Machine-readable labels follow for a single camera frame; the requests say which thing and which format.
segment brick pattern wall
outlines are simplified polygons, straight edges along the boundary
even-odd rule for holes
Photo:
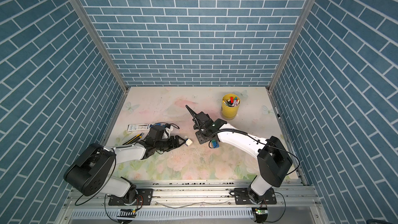
[[[67,0],[0,0],[0,71],[0,223],[52,223],[122,92]]]
[[[274,96],[331,223],[398,223],[398,0],[316,0]]]
[[[305,0],[81,0],[127,85],[267,86]]]

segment black cable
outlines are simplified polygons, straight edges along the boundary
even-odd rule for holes
[[[275,192],[275,191],[274,191],[274,193],[280,194],[280,195],[282,196],[283,202],[284,202],[284,205],[285,205],[285,209],[283,210],[283,213],[282,213],[281,217],[279,217],[279,219],[274,220],[274,221],[264,221],[264,222],[275,223],[275,222],[279,221],[279,220],[283,217],[283,215],[285,214],[285,211],[286,211],[286,201],[285,201],[285,198],[284,198],[283,195],[282,195],[281,193],[279,193],[279,192]]]
[[[291,154],[293,157],[295,157],[295,158],[297,159],[297,161],[298,161],[298,165],[297,165],[297,167],[296,167],[293,171],[287,173],[286,176],[287,176],[287,175],[290,175],[290,174],[293,173],[293,172],[295,172],[295,171],[299,168],[299,166],[300,166],[300,159],[299,159],[298,157],[296,157],[296,155],[294,155],[293,153],[288,152],[288,151],[283,150],[283,149],[276,148],[276,147],[271,146],[271,145],[269,145],[269,144],[264,144],[264,143],[262,143],[262,142],[256,140],[254,137],[250,136],[247,132],[244,132],[244,131],[241,131],[241,130],[226,128],[226,129],[218,130],[218,131],[214,132],[213,134],[211,134],[210,136],[205,136],[205,135],[202,133],[201,125],[199,125],[199,120],[197,119],[197,117],[195,116],[195,114],[193,114],[191,111],[189,111],[189,113],[192,115],[193,120],[195,121],[195,123],[196,123],[196,125],[197,125],[197,127],[198,127],[198,129],[199,129],[199,133],[200,133],[201,136],[202,136],[203,138],[205,138],[205,139],[211,138],[211,137],[215,136],[216,134],[218,134],[218,133],[220,133],[220,132],[234,132],[234,133],[239,133],[239,134],[242,134],[242,135],[245,135],[245,136],[250,137],[251,139],[253,139],[254,141],[256,141],[258,144],[262,144],[262,145],[265,145],[265,146],[269,146],[269,147],[272,147],[272,148],[275,148],[275,149],[278,149],[278,150],[287,152],[288,154]]]
[[[109,219],[111,219],[111,221],[114,221],[114,222],[119,223],[119,224],[123,224],[123,223],[124,223],[124,221],[122,221],[122,222],[120,223],[119,221],[116,221],[116,220],[112,219],[112,218],[108,215],[108,212],[106,211],[106,194],[105,194],[105,198],[103,199],[103,208],[105,209],[106,216],[107,216]]]
[[[168,124],[168,125],[170,125],[170,126],[173,126],[173,127],[177,128],[177,129],[179,129],[179,128],[180,128],[180,127],[179,127],[179,126],[177,126],[175,123],[171,123],[171,124],[169,124],[169,123],[167,123],[167,122],[157,122],[157,123],[155,123],[154,125],[157,125],[157,124]]]
[[[141,206],[140,206],[140,208],[138,208],[138,197],[141,197]],[[138,197],[137,197],[137,208],[136,208],[135,212],[137,212],[138,210],[142,209],[142,206],[144,205],[144,198],[142,197],[142,195],[139,195]]]
[[[283,150],[283,149],[276,148],[276,147],[271,146],[271,145],[269,145],[269,144],[264,144],[264,143],[262,143],[262,142],[259,142],[258,140],[254,139],[253,137],[251,137],[251,138],[252,138],[253,140],[255,140],[256,142],[258,142],[259,144],[262,144],[262,145],[269,146],[269,147],[274,148],[274,149],[277,149],[277,150],[281,150],[281,151],[287,152],[287,153],[289,153],[290,155],[292,155],[293,157],[296,158],[296,160],[298,161],[297,167],[296,167],[294,170],[292,170],[291,172],[287,173],[286,176],[287,176],[287,175],[290,175],[290,174],[293,173],[293,172],[295,172],[295,171],[300,167],[300,159],[299,159],[298,157],[296,157],[295,154],[293,154],[293,153],[291,153],[291,152],[288,152],[288,151],[286,151],[286,150]]]
[[[84,203],[86,203],[86,202],[88,202],[88,201],[90,201],[92,198],[94,198],[104,187],[105,187],[105,185],[109,182],[109,180],[111,179],[111,177],[112,177],[112,175],[113,175],[113,172],[115,171],[115,168],[116,168],[116,153],[115,153],[115,151],[112,149],[112,152],[113,152],[113,155],[115,156],[115,165],[113,166],[113,170],[112,170],[112,173],[111,173],[111,176],[108,178],[108,180],[102,185],[102,187],[97,191],[97,193],[95,193],[92,197],[90,197],[87,201],[84,201],[84,202],[82,202],[82,203],[79,203],[79,204],[77,204],[77,202],[80,200],[80,198],[82,198],[83,197],[83,194],[76,200],[76,202],[75,202],[75,206],[80,206],[80,205],[83,205]]]

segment mounting plate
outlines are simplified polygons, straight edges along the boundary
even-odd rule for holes
[[[142,203],[141,197],[138,197],[138,206],[141,206],[141,203],[143,206],[149,206],[150,205],[150,201],[152,200],[152,194],[153,194],[153,189],[137,189],[138,195],[142,196],[142,200],[144,201]],[[120,197],[116,197],[114,195],[111,195],[109,197],[109,206],[127,206],[124,205],[122,201],[119,201]]]
[[[253,204],[253,202],[249,198],[247,188],[234,188],[234,194],[236,205]],[[276,204],[276,197],[273,188],[267,190],[264,194],[264,197],[267,205]]]
[[[196,134],[196,138],[199,141],[199,144],[204,144],[204,143],[206,143],[208,141],[211,141],[213,139],[217,140],[217,142],[220,142],[220,140],[218,139],[218,135],[215,135],[215,136],[213,136],[211,138],[208,138],[208,139],[204,139],[199,131],[197,131],[195,134]]]

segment floral tablecloth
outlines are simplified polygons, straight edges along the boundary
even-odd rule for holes
[[[227,120],[228,123],[256,136],[276,136],[285,143],[264,87],[133,87],[108,146],[120,145],[137,135],[137,132],[127,132],[129,124],[154,122],[175,123],[180,129],[174,129],[172,135],[187,136],[193,144],[164,154],[155,153],[145,160],[118,164],[114,175],[130,180],[252,180],[259,175],[256,158],[230,144],[220,143],[220,147],[210,149],[207,143],[200,145],[196,139],[192,117],[185,105],[197,113],[209,114],[215,121],[222,118],[221,99],[227,93],[241,98],[238,115]],[[292,173],[286,180],[299,179]]]

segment wire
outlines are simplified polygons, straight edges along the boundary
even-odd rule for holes
[[[268,206],[267,206],[267,202],[266,202],[266,200],[264,199],[264,201],[263,201],[265,204],[266,204],[266,208],[268,209]]]
[[[189,206],[192,206],[192,205],[195,205],[195,204],[201,204],[201,203],[206,203],[206,204],[211,204],[211,205],[220,205],[220,204],[227,203],[227,202],[229,202],[229,201],[230,201],[230,200],[228,200],[228,201],[225,201],[225,202],[219,202],[219,203],[211,203],[211,202],[195,202],[195,203],[192,203],[192,204],[189,204],[189,205],[180,206],[180,207],[171,207],[171,206],[164,205],[164,204],[162,204],[162,203],[160,203],[160,202],[156,202],[156,203],[157,203],[157,204],[159,204],[159,205],[162,205],[163,207],[172,208],[172,209],[177,209],[177,208],[189,207]]]
[[[157,124],[169,124],[169,123],[167,123],[167,122],[157,122],[157,123],[155,123],[154,125],[157,125]],[[169,124],[169,125],[171,125],[171,126],[173,126],[173,127],[177,128],[177,129],[179,129],[179,128],[180,128],[179,126],[177,126],[177,125],[176,125],[176,124],[174,124],[174,123],[171,123],[171,124]]]
[[[142,205],[144,204],[144,199],[142,198],[142,195],[139,195],[139,197],[141,197],[141,206],[140,208],[138,208],[138,197],[137,197],[137,209],[135,210],[136,212],[140,209],[142,209]]]
[[[283,202],[285,203],[285,204],[284,204],[284,205],[285,205],[285,209],[283,210],[283,213],[282,213],[281,217],[279,217],[279,219],[274,220],[274,221],[264,221],[264,222],[275,223],[275,222],[279,221],[279,220],[283,217],[283,215],[285,214],[285,211],[286,211],[286,201],[285,201],[285,197],[283,197],[283,195],[282,195],[281,193],[279,193],[279,192],[275,192],[275,191],[274,191],[274,193],[280,194],[280,195],[282,196]]]
[[[277,149],[277,150],[281,150],[281,151],[287,152],[287,153],[289,153],[290,155],[292,155],[293,157],[296,158],[296,160],[298,161],[297,167],[296,167],[294,170],[292,170],[291,172],[287,173],[286,176],[287,176],[287,175],[290,175],[290,174],[293,173],[293,172],[295,172],[295,171],[300,167],[300,159],[299,159],[298,157],[296,157],[295,154],[293,154],[293,153],[291,153],[291,152],[288,152],[288,151],[286,151],[286,150],[283,150],[283,149],[276,148],[276,147],[271,146],[271,145],[269,145],[269,144],[264,144],[264,143],[259,142],[258,140],[254,139],[254,138],[252,138],[252,139],[255,140],[256,142],[258,142],[259,144],[262,144],[262,145],[269,146],[269,147],[274,148],[274,149]]]
[[[111,177],[112,177],[112,175],[113,175],[113,172],[115,171],[115,168],[116,168],[116,153],[115,153],[114,149],[112,149],[112,152],[113,152],[113,155],[114,155],[114,157],[115,157],[115,161],[114,161],[115,164],[114,164],[114,166],[113,166],[113,170],[112,170],[111,175],[109,176],[108,180],[102,185],[102,187],[97,191],[97,193],[95,193],[95,194],[94,194],[92,197],[90,197],[87,201],[84,201],[84,202],[82,202],[82,203],[77,204],[77,202],[80,200],[80,198],[83,197],[83,194],[82,194],[82,195],[76,200],[75,206],[80,206],[80,205],[83,205],[84,203],[90,201],[90,200],[91,200],[92,198],[94,198],[94,197],[105,187],[105,185],[109,182],[109,180],[111,179]]]
[[[123,223],[124,223],[124,221],[122,221],[122,222],[120,223],[119,221],[116,221],[116,220],[112,219],[112,218],[108,215],[108,212],[106,211],[106,194],[105,194],[105,198],[103,199],[103,208],[105,209],[106,216],[107,216],[109,219],[111,219],[111,221],[114,221],[114,222],[119,223],[119,224],[123,224]]]
[[[256,140],[254,137],[250,136],[247,132],[244,132],[244,131],[241,131],[241,130],[226,128],[226,129],[218,130],[218,131],[214,132],[213,134],[211,134],[210,136],[205,136],[205,135],[202,133],[201,125],[199,125],[199,120],[198,120],[197,117],[195,116],[194,112],[191,112],[191,111],[189,111],[189,112],[190,112],[190,114],[192,115],[193,120],[195,121],[195,123],[196,123],[196,125],[197,125],[197,127],[198,127],[198,129],[199,129],[199,133],[200,133],[201,136],[202,136],[203,138],[205,138],[205,139],[211,138],[211,137],[215,136],[216,134],[218,134],[218,133],[220,133],[220,132],[234,132],[234,133],[239,133],[239,134],[242,134],[242,135],[245,135],[245,136],[250,137],[251,139],[253,139],[254,141],[256,141],[258,144],[262,144],[262,145],[265,145],[265,146],[269,146],[269,147],[272,147],[272,148],[275,148],[275,149],[278,149],[278,150],[287,152],[287,153],[291,154],[293,157],[295,157],[295,158],[297,159],[297,161],[298,161],[298,165],[297,165],[297,167],[296,167],[294,170],[292,170],[291,172],[287,173],[286,176],[287,176],[287,175],[290,175],[290,174],[293,173],[293,172],[295,172],[295,171],[299,168],[299,166],[300,166],[300,159],[299,159],[298,157],[296,157],[296,155],[294,155],[293,153],[288,152],[288,151],[283,150],[283,149],[279,149],[279,148],[273,147],[273,146],[271,146],[271,145],[269,145],[269,144],[264,144],[264,143],[262,143],[262,142]]]

